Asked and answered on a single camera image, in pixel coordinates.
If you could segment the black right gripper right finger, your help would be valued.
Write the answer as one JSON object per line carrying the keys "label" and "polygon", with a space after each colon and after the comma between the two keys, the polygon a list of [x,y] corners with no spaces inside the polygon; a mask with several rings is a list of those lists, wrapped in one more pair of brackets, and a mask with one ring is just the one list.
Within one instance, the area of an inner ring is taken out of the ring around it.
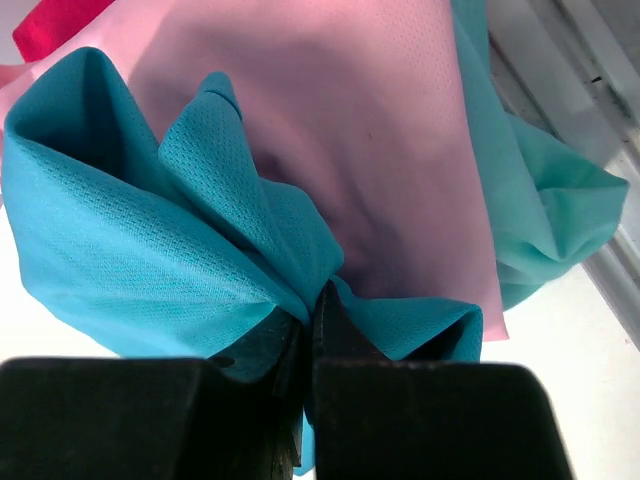
{"label": "black right gripper right finger", "polygon": [[314,312],[311,410],[320,479],[569,479],[543,386],[528,369],[441,359],[451,327],[402,361],[346,314],[334,284]]}

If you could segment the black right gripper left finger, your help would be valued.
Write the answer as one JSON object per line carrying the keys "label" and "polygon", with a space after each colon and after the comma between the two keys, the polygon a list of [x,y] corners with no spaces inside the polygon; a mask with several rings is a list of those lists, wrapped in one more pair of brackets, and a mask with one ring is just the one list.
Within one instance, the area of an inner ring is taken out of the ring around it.
{"label": "black right gripper left finger", "polygon": [[207,358],[23,357],[1,367],[5,479],[289,479],[305,334],[274,312]]}

